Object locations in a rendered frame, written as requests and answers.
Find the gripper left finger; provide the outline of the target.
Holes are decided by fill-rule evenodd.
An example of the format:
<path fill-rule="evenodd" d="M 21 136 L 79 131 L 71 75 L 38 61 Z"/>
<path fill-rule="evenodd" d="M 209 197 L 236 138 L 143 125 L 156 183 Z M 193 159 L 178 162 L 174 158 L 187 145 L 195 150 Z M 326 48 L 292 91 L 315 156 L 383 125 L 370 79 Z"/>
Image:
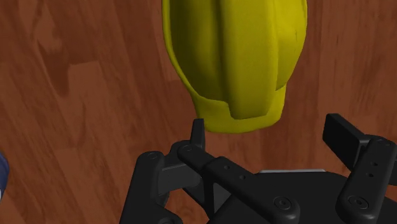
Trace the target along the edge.
<path fill-rule="evenodd" d="M 178 142 L 169 154 L 148 151 L 138 157 L 119 224 L 183 224 L 165 208 L 170 192 L 181 188 L 210 220 L 235 197 L 269 224 L 298 224 L 298 202 L 277 187 L 264 187 L 259 175 L 207 153 L 204 120 L 195 119 L 190 139 Z"/>

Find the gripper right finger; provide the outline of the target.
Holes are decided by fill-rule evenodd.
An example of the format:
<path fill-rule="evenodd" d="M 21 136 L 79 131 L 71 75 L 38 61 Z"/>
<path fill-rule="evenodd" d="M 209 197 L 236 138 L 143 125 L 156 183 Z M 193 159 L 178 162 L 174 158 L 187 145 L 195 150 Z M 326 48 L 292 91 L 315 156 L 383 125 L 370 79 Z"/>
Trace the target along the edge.
<path fill-rule="evenodd" d="M 397 144 L 364 134 L 337 113 L 326 115 L 323 141 L 350 170 L 335 205 L 345 224 L 397 224 L 397 202 L 385 197 L 397 185 Z"/>

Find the yellow hard hat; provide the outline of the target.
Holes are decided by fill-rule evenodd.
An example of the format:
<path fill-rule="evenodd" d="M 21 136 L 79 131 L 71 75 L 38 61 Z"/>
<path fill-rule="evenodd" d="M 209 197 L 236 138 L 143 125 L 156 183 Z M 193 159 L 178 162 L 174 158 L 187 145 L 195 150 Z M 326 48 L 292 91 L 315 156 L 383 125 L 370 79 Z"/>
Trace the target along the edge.
<path fill-rule="evenodd" d="M 307 0 L 162 0 L 165 47 L 210 132 L 269 127 L 307 33 Z"/>

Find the dark blue object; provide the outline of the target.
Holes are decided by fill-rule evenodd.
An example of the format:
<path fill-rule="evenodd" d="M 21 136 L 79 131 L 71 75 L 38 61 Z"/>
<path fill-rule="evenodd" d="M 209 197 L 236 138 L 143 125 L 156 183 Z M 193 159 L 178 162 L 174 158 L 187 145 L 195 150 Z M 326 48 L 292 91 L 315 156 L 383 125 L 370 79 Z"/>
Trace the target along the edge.
<path fill-rule="evenodd" d="M 4 155 L 0 152 L 0 201 L 4 195 L 7 186 L 9 173 L 10 173 L 10 167 L 8 161 L 4 157 Z"/>

